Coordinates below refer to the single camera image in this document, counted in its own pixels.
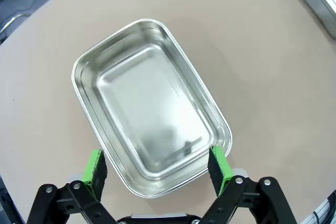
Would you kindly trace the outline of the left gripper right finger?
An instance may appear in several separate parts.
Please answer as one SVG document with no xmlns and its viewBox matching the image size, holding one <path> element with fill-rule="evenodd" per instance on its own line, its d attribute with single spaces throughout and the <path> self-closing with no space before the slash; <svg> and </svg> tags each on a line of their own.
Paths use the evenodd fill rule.
<svg viewBox="0 0 336 224">
<path fill-rule="evenodd" d="M 258 182 L 234 175 L 223 150 L 209 148 L 208 173 L 216 200 L 202 217 L 202 223 L 229 223 L 237 208 L 247 208 L 256 223 L 296 223 L 278 181 L 263 177 Z"/>
</svg>

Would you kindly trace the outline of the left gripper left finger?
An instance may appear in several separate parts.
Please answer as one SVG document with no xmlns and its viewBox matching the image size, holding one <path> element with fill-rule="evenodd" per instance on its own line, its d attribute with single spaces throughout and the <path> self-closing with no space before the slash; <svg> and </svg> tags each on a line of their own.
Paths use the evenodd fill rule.
<svg viewBox="0 0 336 224">
<path fill-rule="evenodd" d="M 80 180 L 62 188 L 39 187 L 27 223 L 66 223 L 73 214 L 81 214 L 86 223 L 117 223 L 101 203 L 107 174 L 103 150 L 94 150 Z"/>
</svg>

